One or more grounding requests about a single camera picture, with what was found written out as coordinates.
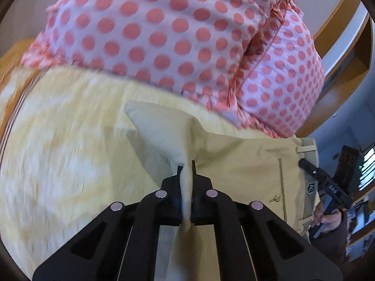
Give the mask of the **person's right hand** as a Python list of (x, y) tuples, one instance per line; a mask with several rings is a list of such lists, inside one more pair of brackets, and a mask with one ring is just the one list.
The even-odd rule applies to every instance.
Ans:
[(319, 202), (313, 213), (312, 226), (320, 226), (322, 233), (328, 233), (339, 227), (343, 214), (339, 209), (334, 209), (330, 214), (324, 214), (324, 206)]

